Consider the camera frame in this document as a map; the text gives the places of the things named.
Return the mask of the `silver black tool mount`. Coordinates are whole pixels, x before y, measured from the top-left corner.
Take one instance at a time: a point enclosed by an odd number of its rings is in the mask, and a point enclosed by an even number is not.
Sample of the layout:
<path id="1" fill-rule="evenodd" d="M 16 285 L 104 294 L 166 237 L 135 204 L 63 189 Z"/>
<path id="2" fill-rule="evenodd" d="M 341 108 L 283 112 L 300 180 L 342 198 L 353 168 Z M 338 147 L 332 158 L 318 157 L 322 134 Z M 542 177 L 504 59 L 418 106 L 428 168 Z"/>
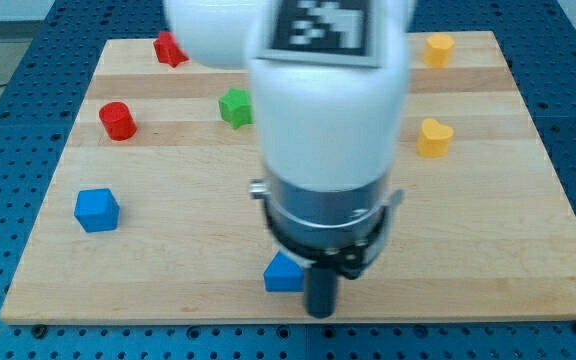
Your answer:
<path id="1" fill-rule="evenodd" d="M 263 202 L 267 228 L 280 251 L 303 268 L 316 266 L 359 278 L 383 251 L 404 199 L 383 175 L 344 191 L 312 191 L 267 171 L 249 193 Z"/>

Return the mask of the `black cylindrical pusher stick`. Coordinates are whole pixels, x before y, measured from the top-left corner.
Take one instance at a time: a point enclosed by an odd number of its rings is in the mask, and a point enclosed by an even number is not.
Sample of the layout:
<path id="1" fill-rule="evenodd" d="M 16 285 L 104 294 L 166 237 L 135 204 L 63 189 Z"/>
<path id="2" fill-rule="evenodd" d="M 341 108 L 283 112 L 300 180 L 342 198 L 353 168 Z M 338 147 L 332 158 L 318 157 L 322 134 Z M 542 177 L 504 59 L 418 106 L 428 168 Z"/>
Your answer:
<path id="1" fill-rule="evenodd" d="M 312 265 L 304 271 L 303 303 L 306 312 L 318 319 L 334 313 L 337 274 L 330 268 Z"/>

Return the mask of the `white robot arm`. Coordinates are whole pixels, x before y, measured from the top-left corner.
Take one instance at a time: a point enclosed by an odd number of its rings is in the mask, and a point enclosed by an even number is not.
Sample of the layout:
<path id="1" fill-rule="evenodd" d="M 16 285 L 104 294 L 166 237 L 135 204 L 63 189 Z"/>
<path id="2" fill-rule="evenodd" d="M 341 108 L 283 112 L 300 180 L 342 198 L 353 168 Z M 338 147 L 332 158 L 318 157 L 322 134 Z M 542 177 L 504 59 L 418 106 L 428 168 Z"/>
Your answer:
<path id="1" fill-rule="evenodd" d="M 387 243 L 401 192 L 387 181 L 409 87 L 411 1 L 168 0 L 194 61 L 248 75 L 265 174 L 250 192 L 304 271 L 304 306 L 335 309 Z"/>

